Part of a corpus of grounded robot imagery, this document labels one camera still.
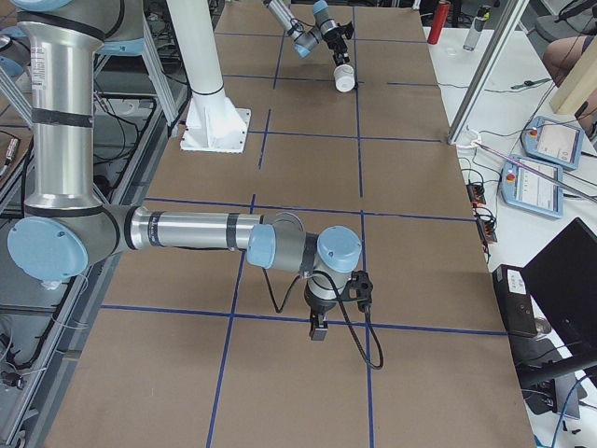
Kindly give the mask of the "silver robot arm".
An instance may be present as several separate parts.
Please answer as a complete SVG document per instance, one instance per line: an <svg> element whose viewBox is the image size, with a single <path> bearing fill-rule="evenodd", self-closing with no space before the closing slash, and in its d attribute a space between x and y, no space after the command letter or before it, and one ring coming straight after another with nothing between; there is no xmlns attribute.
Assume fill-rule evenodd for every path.
<svg viewBox="0 0 597 448"><path fill-rule="evenodd" d="M282 26L285 35L292 39L295 52L301 58L306 58L321 42L325 42L333 52L336 66L350 62L346 40L353 37L354 25L351 21L338 23L332 17L327 1L316 1L312 5L313 25L298 19L284 1L263 1L263 5Z"/></svg>
<svg viewBox="0 0 597 448"><path fill-rule="evenodd" d="M357 291L355 268L361 243L342 226L309 233L292 214L151 212L143 206L104 204L93 193L94 55L137 54L146 26L140 1L11 1L30 41L35 144L35 189L23 201L23 218L8 234L14 262L41 281L76 276L95 262L125 250L176 247L241 250L262 269L276 313L293 286L307 280L310 337L322 341L326 313L336 304L355 337L345 302L357 301L370 323L366 292ZM333 51L338 91L355 86L345 39L351 22L339 24L326 1L312 6L314 26L305 30L284 1L263 1L307 56L321 41ZM167 1L177 45L192 91L181 148L242 153L251 112L236 108L225 93L207 1ZM266 270L296 273L281 305Z"/></svg>

